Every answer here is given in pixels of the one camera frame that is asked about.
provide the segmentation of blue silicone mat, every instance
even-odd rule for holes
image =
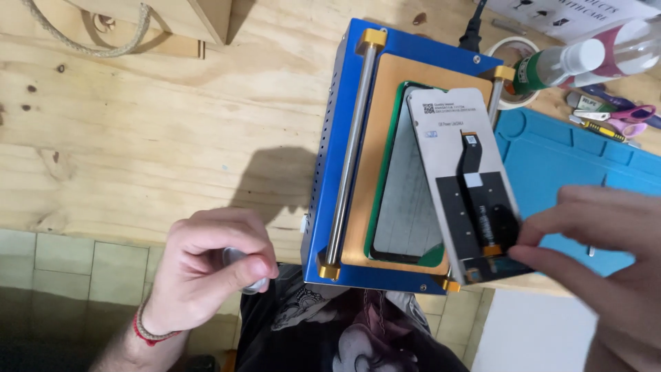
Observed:
[[[661,195],[661,158],[644,150],[529,109],[502,111],[494,133],[523,218],[555,205],[562,185],[600,185],[606,174],[608,187]],[[623,252],[597,250],[589,257],[585,246],[560,234],[547,236],[542,246],[601,275],[633,263]]]

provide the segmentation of wooden table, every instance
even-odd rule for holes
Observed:
[[[0,36],[0,227],[140,246],[199,209],[259,210],[278,259],[299,262],[315,154],[338,43],[351,17],[457,45],[470,0],[235,0],[231,45],[206,60],[100,60],[56,41]],[[419,13],[427,22],[414,26]],[[492,28],[486,50],[511,36]],[[556,40],[530,31],[540,48]],[[609,84],[661,106],[661,83]],[[570,109],[547,89],[531,108]],[[639,137],[661,154],[661,131]],[[544,278],[506,287],[562,292]]]

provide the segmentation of rope handle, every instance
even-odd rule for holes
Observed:
[[[48,19],[44,17],[44,15],[41,13],[39,8],[34,4],[33,0],[20,0],[20,2],[23,3],[23,5],[25,5],[26,7],[28,7],[28,9],[30,9],[30,14],[34,17],[34,19],[36,19],[37,22],[39,22],[39,24],[41,25],[41,27],[44,28],[44,30],[48,31],[51,35],[53,35],[54,38],[63,42],[65,45],[67,45],[70,48],[76,49],[79,52],[94,57],[100,57],[100,58],[119,57],[119,56],[123,56],[124,54],[129,54],[130,52],[133,52],[137,48],[137,46],[140,45],[140,42],[145,37],[145,34],[149,29],[149,21],[150,21],[149,11],[151,10],[151,7],[145,3],[140,3],[140,12],[139,12],[140,18],[137,22],[136,34],[133,35],[131,41],[129,41],[127,44],[123,46],[119,46],[113,49],[107,49],[107,50],[92,49],[80,45],[77,42],[73,41],[72,39],[64,36],[64,34],[62,34],[50,22],[48,22]]]

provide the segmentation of tile floor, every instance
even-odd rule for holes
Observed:
[[[147,296],[162,247],[0,229],[0,332],[103,345]],[[189,353],[224,351],[239,341],[240,294],[193,330]],[[418,295],[432,334],[471,366],[493,298],[464,287],[449,296]]]

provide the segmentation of black t-shirt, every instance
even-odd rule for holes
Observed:
[[[410,293],[301,285],[243,296],[237,371],[468,371]]]

